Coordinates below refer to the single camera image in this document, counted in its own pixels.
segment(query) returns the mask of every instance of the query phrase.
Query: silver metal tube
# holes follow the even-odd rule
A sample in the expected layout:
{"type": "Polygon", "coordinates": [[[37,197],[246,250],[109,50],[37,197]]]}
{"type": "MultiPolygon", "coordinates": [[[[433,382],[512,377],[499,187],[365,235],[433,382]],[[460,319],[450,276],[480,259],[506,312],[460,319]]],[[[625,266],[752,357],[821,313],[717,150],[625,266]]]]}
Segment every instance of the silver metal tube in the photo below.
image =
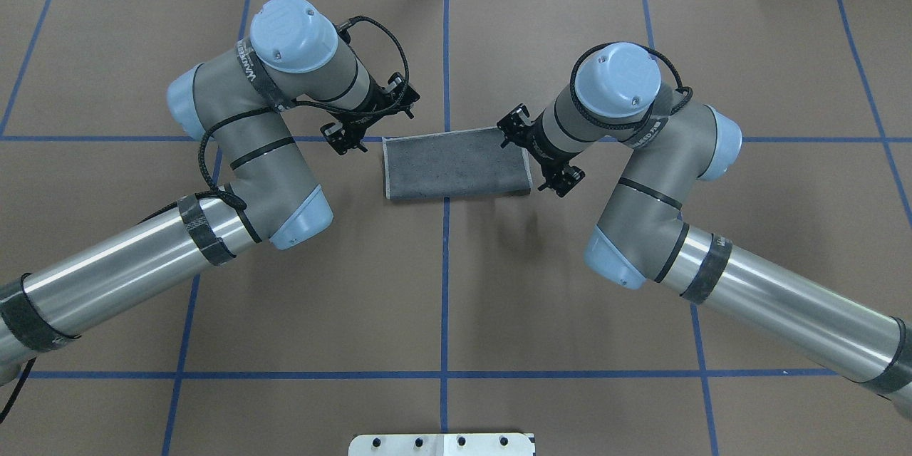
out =
{"type": "MultiPolygon", "coordinates": [[[[679,294],[686,290],[709,239],[691,228],[662,284],[679,294]]],[[[880,375],[899,344],[896,320],[737,246],[703,304],[771,333],[852,381],[880,375]]]]}
{"type": "MultiPolygon", "coordinates": [[[[254,245],[232,208],[218,199],[199,203],[229,251],[254,245]]],[[[37,271],[25,291],[46,323],[78,335],[211,267],[172,209],[37,271]]]]}

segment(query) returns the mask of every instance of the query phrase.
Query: white bracket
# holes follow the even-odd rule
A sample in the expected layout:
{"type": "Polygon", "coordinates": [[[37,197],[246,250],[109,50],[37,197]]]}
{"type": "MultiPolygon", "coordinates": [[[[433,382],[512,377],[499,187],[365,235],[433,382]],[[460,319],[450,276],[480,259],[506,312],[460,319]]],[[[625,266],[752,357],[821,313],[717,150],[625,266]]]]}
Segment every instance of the white bracket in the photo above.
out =
{"type": "Polygon", "coordinates": [[[535,456],[531,433],[359,435],[348,456],[535,456]]]}

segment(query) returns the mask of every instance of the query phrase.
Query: robotic arm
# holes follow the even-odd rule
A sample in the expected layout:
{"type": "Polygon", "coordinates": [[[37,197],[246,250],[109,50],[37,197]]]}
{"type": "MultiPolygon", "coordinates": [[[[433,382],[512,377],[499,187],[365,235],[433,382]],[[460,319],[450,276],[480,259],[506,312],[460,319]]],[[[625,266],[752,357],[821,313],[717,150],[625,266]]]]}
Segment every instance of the robotic arm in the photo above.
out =
{"type": "Polygon", "coordinates": [[[597,274],[636,289],[647,278],[771,333],[815,362],[893,401],[912,420],[912,337],[883,316],[813,281],[691,227],[680,209],[696,180],[716,180],[738,157],[742,132],[690,89],[657,51],[599,45],[577,61],[570,84],[533,121],[524,105],[498,122],[504,144],[525,147],[563,197],[583,179],[569,164],[606,135],[633,154],[586,248],[597,274]],[[662,83],[659,57],[677,89],[662,83]]]}
{"type": "Polygon", "coordinates": [[[365,131],[419,96],[395,73],[380,87],[348,47],[355,17],[333,26],[304,0],[268,1],[250,37],[193,67],[168,89],[172,115],[201,140],[199,161],[211,190],[107,241],[0,287],[0,385],[22,362],[62,348],[79,333],[269,239],[288,249],[333,219],[281,113],[297,105],[327,109],[338,122],[323,136],[340,155],[360,148],[365,131]],[[294,100],[307,95],[314,102],[294,100]],[[235,180],[219,189],[205,170],[205,143],[217,135],[235,180]]]}

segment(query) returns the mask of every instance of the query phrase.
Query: white object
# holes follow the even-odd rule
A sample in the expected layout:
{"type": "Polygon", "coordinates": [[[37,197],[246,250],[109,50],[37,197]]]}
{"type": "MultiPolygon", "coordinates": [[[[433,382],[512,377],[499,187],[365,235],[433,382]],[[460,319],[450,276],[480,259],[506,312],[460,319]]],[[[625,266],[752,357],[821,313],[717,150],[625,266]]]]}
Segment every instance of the white object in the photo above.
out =
{"type": "Polygon", "coordinates": [[[531,433],[359,435],[348,456],[534,456],[531,433]]]}

